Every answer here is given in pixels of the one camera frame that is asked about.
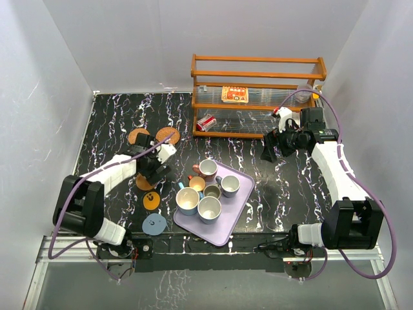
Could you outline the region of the wooden coaster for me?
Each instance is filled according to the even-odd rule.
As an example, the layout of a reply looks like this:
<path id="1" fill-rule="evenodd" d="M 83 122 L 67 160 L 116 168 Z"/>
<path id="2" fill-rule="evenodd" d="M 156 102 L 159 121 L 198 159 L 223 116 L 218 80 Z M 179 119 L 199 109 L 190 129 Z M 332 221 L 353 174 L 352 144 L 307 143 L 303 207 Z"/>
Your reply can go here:
<path id="1" fill-rule="evenodd" d="M 146 178 L 144 176 L 142 176 L 141 174 L 138 174 L 137 177 L 136 177 L 136 186 L 139 190 L 150 191 L 156 185 L 149 184 L 149 182 L 146 180 Z"/>

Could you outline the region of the large blue mug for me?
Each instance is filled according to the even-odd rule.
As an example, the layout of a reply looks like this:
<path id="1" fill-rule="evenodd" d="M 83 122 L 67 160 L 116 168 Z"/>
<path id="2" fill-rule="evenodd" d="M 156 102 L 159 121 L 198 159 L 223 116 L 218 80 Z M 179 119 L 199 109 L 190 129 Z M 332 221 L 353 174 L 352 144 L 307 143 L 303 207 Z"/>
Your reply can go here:
<path id="1" fill-rule="evenodd" d="M 185 187 L 182 182 L 178 183 L 179 191 L 176 194 L 176 203 L 181 213 L 192 216 L 197 213 L 197 206 L 204 195 L 191 187 Z"/>

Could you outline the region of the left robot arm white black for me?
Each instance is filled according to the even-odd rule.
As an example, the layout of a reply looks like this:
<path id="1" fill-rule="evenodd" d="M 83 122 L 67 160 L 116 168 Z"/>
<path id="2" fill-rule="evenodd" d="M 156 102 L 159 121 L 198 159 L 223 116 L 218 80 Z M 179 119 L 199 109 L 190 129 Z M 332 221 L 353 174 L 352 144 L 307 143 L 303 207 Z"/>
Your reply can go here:
<path id="1" fill-rule="evenodd" d="M 176 153 L 168 139 L 138 134 L 127 146 L 104 165 L 82 176 L 67 176 L 56 203 L 53 224 L 84 237 L 110 244 L 120 258 L 132 253 L 133 241 L 126 229 L 104 216 L 105 196 L 123 181 L 142 175 L 150 185 L 158 184 L 171 171 L 166 164 Z"/>

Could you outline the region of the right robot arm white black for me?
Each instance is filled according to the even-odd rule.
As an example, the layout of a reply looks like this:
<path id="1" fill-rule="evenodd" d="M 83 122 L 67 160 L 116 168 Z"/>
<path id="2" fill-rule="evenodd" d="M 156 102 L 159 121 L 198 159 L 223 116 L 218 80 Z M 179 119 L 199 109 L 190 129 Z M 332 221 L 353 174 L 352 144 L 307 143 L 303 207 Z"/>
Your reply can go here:
<path id="1" fill-rule="evenodd" d="M 303 108 L 294 113 L 285 107 L 272 113 L 277 126 L 265 137 L 262 160 L 275 162 L 277 151 L 286 157 L 306 150 L 320 169 L 332 200 L 332 210 L 321 223 L 293 225 L 288 233 L 288 250 L 303 256 L 310 247 L 327 249 L 372 249 L 375 247 L 383 212 L 379 205 L 353 180 L 346 163 L 339 133 L 329 129 L 319 107 Z"/>

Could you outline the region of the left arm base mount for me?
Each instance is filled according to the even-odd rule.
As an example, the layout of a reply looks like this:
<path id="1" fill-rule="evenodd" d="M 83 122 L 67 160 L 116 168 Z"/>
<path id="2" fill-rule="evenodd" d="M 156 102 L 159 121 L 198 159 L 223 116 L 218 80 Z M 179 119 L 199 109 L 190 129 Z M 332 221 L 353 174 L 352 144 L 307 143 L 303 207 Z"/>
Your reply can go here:
<path id="1" fill-rule="evenodd" d="M 118 284 L 136 272 L 139 260 L 153 257 L 153 241 L 127 232 L 120 245 L 94 240 L 97 247 L 94 256 L 102 263 L 110 278 Z"/>

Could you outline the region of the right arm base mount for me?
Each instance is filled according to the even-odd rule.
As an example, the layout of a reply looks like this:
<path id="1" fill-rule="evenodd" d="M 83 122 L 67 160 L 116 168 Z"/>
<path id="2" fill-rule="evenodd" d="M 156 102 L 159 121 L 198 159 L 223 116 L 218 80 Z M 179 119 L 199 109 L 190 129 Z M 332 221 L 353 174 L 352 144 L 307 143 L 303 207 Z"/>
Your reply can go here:
<path id="1" fill-rule="evenodd" d="M 312 271 L 309 271 L 308 274 L 305 272 L 304 275 L 297 275 L 299 267 L 309 266 L 312 268 L 311 262 L 314 258 L 314 249 L 316 248 L 321 249 L 324 256 L 321 268 L 314 274 L 312 274 Z M 263 253 L 267 258 L 271 259 L 285 258 L 287 256 L 299 258 L 297 262 L 287 262 L 293 274 L 288 274 L 285 271 L 287 276 L 280 276 L 280 278 L 287 279 L 288 281 L 294 280 L 300 284 L 317 278 L 325 270 L 328 262 L 328 253 L 324 247 L 299 243 L 298 236 L 294 232 L 289 232 L 284 238 L 261 242 L 254 248 L 254 252 Z"/>

